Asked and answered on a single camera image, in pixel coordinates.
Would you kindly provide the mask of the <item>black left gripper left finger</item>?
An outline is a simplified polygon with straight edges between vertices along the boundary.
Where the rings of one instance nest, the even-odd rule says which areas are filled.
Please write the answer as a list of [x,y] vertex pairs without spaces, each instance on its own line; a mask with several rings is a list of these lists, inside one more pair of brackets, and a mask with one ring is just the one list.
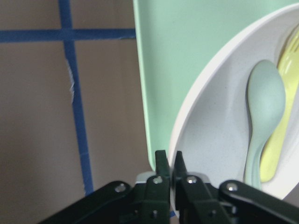
[[155,152],[156,158],[156,177],[155,184],[166,182],[170,184],[170,168],[164,150],[157,150]]

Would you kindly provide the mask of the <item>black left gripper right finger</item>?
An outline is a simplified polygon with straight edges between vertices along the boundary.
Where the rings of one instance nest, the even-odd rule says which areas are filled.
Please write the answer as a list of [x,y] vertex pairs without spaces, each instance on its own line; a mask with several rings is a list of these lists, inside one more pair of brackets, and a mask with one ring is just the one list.
[[172,186],[176,187],[179,181],[187,174],[183,154],[181,151],[176,152],[176,157],[174,160],[172,168]]

